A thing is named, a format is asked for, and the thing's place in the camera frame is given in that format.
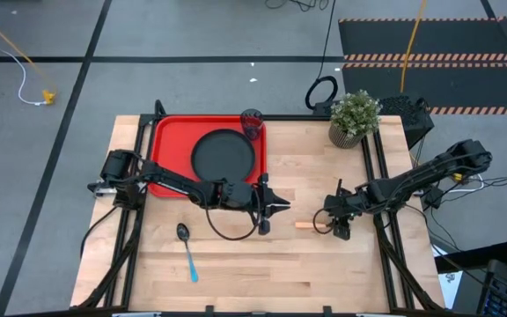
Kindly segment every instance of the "white cable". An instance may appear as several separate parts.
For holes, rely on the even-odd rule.
[[[481,182],[481,186],[479,188],[474,188],[474,189],[454,189],[454,190],[450,190],[449,193],[471,193],[471,192],[475,192],[477,190],[483,189],[484,188],[484,181],[482,180],[482,176],[480,174],[476,174],[476,176],[478,176],[479,181]]]
[[[25,66],[23,66],[23,64],[17,59],[17,57],[15,57],[15,55],[3,50],[0,48],[0,52],[4,53],[5,55],[9,56],[10,58],[12,58],[15,62],[17,62],[18,66],[22,69],[23,71],[23,81],[21,82],[21,86],[18,88],[18,92],[17,92],[17,96],[18,98],[23,101],[24,103],[28,104],[28,105],[35,105],[35,106],[41,106],[41,105],[46,105],[47,102],[46,101],[39,101],[39,102],[36,102],[36,101],[27,101],[27,100],[24,100],[23,99],[23,96],[21,96],[22,92],[23,92],[23,87],[25,86],[25,82],[26,82],[26,70],[25,70]]]

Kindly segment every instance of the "concrete floor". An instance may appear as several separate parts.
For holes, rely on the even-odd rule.
[[[490,0],[507,15],[507,0]],[[0,26],[33,56],[83,56],[103,0],[0,1]],[[414,18],[420,1],[338,0],[335,18]],[[320,55],[327,11],[294,4],[269,10],[263,0],[113,0],[96,56]],[[486,17],[478,0],[429,0],[425,17]],[[332,25],[329,55],[341,55]],[[58,85],[52,107],[21,104],[20,69],[0,63],[0,290],[48,161],[80,64],[40,65]],[[325,64],[323,74],[342,77]],[[79,242],[114,117],[149,113],[161,99],[170,114],[309,114],[304,95],[317,63],[93,63],[66,136],[32,243],[7,313],[65,309],[78,267]],[[38,99],[42,82],[29,69],[25,96]],[[315,100],[326,92],[317,92]],[[507,175],[507,116],[433,116],[422,159],[465,138],[481,140],[495,159],[487,177]],[[436,211],[468,249],[507,240],[507,187],[487,189]],[[443,234],[439,228],[434,232]]]

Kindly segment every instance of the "metal spoon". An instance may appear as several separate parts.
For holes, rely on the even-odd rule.
[[[187,245],[187,241],[189,241],[189,229],[187,229],[184,224],[177,225],[177,238],[185,242],[187,258],[189,259],[189,269],[191,270],[191,282],[196,283],[199,281],[199,276],[197,275],[197,270],[195,269],[193,259],[191,258],[191,252],[189,252],[189,246]]]

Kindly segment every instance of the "wooden table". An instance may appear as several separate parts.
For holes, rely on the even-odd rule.
[[[118,116],[109,149],[133,149],[137,123],[138,116]],[[353,221],[349,241],[295,228],[295,222],[312,221],[324,197],[335,192],[339,178],[345,188],[367,181],[361,147],[334,147],[327,136],[329,122],[266,125],[269,186],[291,201],[291,209],[271,218],[267,236],[256,233],[231,242],[216,236],[204,211],[189,201],[148,195],[130,310],[201,312],[206,305],[214,305],[217,312],[315,313],[322,312],[323,306],[337,313],[388,311],[371,216]],[[411,163],[400,118],[383,117],[380,131],[390,175],[407,171]],[[372,137],[370,144],[375,156]],[[378,175],[376,159],[373,163]],[[97,200],[92,222],[110,209],[112,199]],[[417,200],[409,203],[421,208]],[[97,227],[87,240],[72,305],[83,301],[108,270],[120,214]],[[211,215],[228,236],[248,232],[252,225],[246,213],[214,210]],[[199,274],[196,284],[190,282],[185,247],[175,234],[179,222],[191,232],[189,247]],[[399,222],[409,269],[443,306],[423,217],[405,209],[399,213]],[[403,306],[400,279],[396,269],[393,272],[399,306]],[[123,281],[123,271],[118,278]],[[120,303],[120,295],[115,293],[115,303]]]

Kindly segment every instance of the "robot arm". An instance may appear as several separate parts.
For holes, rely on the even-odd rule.
[[[415,169],[391,179],[378,179],[358,186],[355,193],[341,188],[340,181],[336,194],[328,195],[324,202],[325,210],[333,219],[330,225],[334,235],[348,240],[349,221],[354,216],[399,210],[416,190],[454,173],[464,176],[482,173],[489,168],[491,160],[492,155],[479,141],[465,140]]]
[[[141,163],[140,173],[130,176],[131,166]],[[156,162],[142,159],[132,151],[110,151],[100,177],[103,182],[90,184],[88,188],[96,192],[98,187],[107,186],[116,189],[114,205],[124,209],[137,208],[141,203],[142,188],[154,183],[186,195],[191,203],[205,209],[224,209],[245,211],[255,223],[254,213],[260,218],[260,234],[270,231],[268,219],[275,213],[287,210],[290,203],[268,188],[268,175],[263,174],[257,184],[243,181],[193,181],[183,175],[170,171]]]

